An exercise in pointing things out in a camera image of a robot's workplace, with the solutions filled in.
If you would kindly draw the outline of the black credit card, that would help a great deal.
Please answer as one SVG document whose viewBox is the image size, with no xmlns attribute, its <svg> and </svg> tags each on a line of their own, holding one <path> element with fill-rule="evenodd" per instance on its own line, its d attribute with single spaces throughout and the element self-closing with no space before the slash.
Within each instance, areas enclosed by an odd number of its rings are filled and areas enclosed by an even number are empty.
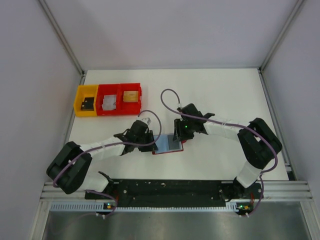
<svg viewBox="0 0 320 240">
<path fill-rule="evenodd" d="M 178 151 L 182 149 L 182 145 L 181 142 L 178 140 L 172 140 L 173 134 L 169 134 L 167 136 L 167 140 L 168 140 L 168 149 L 170 151 Z"/>
</svg>

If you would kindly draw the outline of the red leather card holder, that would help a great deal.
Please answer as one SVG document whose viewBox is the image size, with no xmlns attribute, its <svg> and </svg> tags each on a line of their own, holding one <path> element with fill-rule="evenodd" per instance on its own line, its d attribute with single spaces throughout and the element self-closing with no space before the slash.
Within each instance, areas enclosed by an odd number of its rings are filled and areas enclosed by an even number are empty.
<svg viewBox="0 0 320 240">
<path fill-rule="evenodd" d="M 174 140 L 174 134 L 161 134 L 156 141 L 157 150 L 153 151 L 153 155 L 169 154 L 183 152 L 183 143 L 185 141 Z"/>
</svg>

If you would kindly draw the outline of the gold credit card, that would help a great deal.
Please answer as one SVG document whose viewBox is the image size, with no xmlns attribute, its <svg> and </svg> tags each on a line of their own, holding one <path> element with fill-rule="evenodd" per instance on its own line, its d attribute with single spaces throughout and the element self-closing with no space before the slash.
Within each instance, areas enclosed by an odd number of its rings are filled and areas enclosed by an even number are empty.
<svg viewBox="0 0 320 240">
<path fill-rule="evenodd" d="M 138 91 L 124 91 L 123 92 L 123 102 L 124 103 L 137 103 L 140 99 Z"/>
</svg>

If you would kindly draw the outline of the silver VIP credit card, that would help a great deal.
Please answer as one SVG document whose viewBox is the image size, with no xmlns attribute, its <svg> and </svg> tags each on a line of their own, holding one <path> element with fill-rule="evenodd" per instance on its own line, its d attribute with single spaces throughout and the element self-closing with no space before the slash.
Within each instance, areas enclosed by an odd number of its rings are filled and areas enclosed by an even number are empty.
<svg viewBox="0 0 320 240">
<path fill-rule="evenodd" d="M 117 96 L 115 94 L 113 95 L 104 95 L 103 96 L 103 101 L 101 104 L 102 110 L 103 111 L 110 111 L 110 102 L 111 101 L 116 101 Z"/>
</svg>

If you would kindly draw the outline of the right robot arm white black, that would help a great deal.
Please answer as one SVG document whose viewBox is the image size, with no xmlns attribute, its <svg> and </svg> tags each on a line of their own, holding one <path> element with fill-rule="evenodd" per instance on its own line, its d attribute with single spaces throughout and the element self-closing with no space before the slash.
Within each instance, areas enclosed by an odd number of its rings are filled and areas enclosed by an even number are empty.
<svg viewBox="0 0 320 240">
<path fill-rule="evenodd" d="M 195 133 L 215 135 L 239 142 L 246 162 L 233 184 L 248 189 L 283 146 L 267 123 L 255 118 L 244 126 L 213 113 L 202 114 L 193 103 L 178 107 L 180 118 L 174 120 L 174 141 L 185 142 Z"/>
</svg>

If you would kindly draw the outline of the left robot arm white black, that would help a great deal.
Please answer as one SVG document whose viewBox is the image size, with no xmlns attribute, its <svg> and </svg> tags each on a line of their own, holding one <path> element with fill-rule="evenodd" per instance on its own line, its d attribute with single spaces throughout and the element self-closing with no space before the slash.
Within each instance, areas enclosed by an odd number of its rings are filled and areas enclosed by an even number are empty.
<svg viewBox="0 0 320 240">
<path fill-rule="evenodd" d="M 54 181 L 54 187 L 62 189 L 67 195 L 78 190 L 103 192 L 112 180 L 101 170 L 90 170 L 91 164 L 124 156 L 135 148 L 152 152 L 156 144 L 153 143 L 153 132 L 149 130 L 150 123 L 149 118 L 137 119 L 123 133 L 100 142 L 82 145 L 73 141 L 66 143 L 47 168 L 47 176 Z"/>
</svg>

